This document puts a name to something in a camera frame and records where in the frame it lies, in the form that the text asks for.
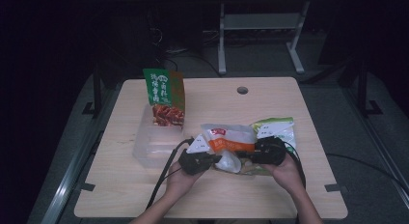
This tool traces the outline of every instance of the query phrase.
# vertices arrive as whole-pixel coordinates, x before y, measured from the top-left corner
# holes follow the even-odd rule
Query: food package
[[[158,126],[183,126],[185,97],[180,72],[144,69],[153,122]]]

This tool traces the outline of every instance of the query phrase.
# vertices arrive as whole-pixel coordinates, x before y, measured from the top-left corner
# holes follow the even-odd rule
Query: metal stand
[[[225,5],[220,7],[219,31],[219,73],[226,74],[226,55],[224,46],[225,30],[245,29],[294,29],[295,35],[291,42],[286,44],[288,53],[297,73],[304,73],[304,68],[298,57],[295,47],[303,29],[310,2],[305,2],[301,13],[293,14],[225,14]]]

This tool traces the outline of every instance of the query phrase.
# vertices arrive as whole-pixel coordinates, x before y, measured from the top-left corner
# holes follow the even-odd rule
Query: snack bag
[[[185,98],[180,72],[144,69],[153,122],[158,126],[183,126]]]
[[[222,150],[247,151],[255,150],[256,135],[250,126],[201,125],[204,138],[214,152]]]
[[[276,136],[282,139],[284,142],[289,143],[295,149],[296,144],[293,126],[294,120],[292,117],[269,118],[251,124],[251,127],[256,132],[258,139]]]
[[[255,150],[256,135],[250,126],[229,125],[201,125],[203,136],[210,148],[222,156],[215,164],[217,169],[225,172],[240,174],[241,160],[235,151],[253,152]]]

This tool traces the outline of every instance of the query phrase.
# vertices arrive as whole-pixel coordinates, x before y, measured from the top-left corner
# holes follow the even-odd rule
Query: person's right hand
[[[263,164],[263,168],[267,169],[277,184],[285,189],[289,194],[304,189],[300,174],[298,173],[297,165],[289,154],[279,166],[273,164]]]

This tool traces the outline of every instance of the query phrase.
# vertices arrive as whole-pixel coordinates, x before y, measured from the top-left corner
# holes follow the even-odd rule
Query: light wood tabletop
[[[240,95],[238,87],[248,93]],[[184,79],[184,134],[197,136],[201,124],[249,125],[266,118],[293,117],[297,151],[307,191],[322,218],[342,219],[347,209],[339,191],[327,192],[334,175],[306,103],[291,77]],[[132,155],[148,104],[145,80],[128,80],[99,144],[74,213],[79,217],[135,217],[145,210],[161,169],[146,168]],[[165,189],[160,187],[156,199]],[[170,218],[293,218],[296,209],[272,177],[208,170],[173,206]]]

